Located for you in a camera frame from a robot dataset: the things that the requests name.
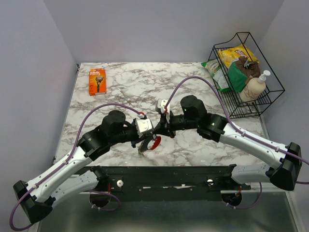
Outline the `red white keyring carabiner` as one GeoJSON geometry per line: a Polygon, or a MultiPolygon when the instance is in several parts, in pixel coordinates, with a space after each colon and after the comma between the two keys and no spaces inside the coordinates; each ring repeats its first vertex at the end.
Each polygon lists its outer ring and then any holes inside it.
{"type": "Polygon", "coordinates": [[[161,136],[147,135],[138,147],[138,153],[143,156],[145,152],[156,149],[161,140],[161,136]]]}

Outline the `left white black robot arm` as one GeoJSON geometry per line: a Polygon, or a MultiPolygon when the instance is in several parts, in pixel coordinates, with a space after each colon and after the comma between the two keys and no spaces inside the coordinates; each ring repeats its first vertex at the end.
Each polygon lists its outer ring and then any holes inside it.
{"type": "Polygon", "coordinates": [[[18,181],[13,189],[31,224],[35,224],[51,213],[53,207],[69,195],[95,189],[104,190],[107,179],[95,168],[80,178],[69,178],[81,168],[89,165],[119,143],[130,142],[132,147],[140,144],[140,151],[155,149],[161,138],[154,134],[154,127],[144,113],[131,123],[123,112],[113,110],[102,123],[84,135],[77,135],[71,151],[48,170],[36,178],[18,181]]]}

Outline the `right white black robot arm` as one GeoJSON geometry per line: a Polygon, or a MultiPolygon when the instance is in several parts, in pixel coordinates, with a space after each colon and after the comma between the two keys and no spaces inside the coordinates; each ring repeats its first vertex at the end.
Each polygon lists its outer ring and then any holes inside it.
{"type": "Polygon", "coordinates": [[[234,189],[249,182],[270,182],[282,190],[294,190],[302,166],[298,144],[275,143],[237,127],[223,116],[208,113],[203,101],[193,95],[182,98],[181,107],[183,114],[174,115],[166,100],[157,101],[155,109],[161,118],[154,129],[156,135],[173,138],[176,131],[195,129],[207,140],[234,146],[262,161],[257,165],[232,165],[231,173],[222,177],[225,188],[234,189]]]}

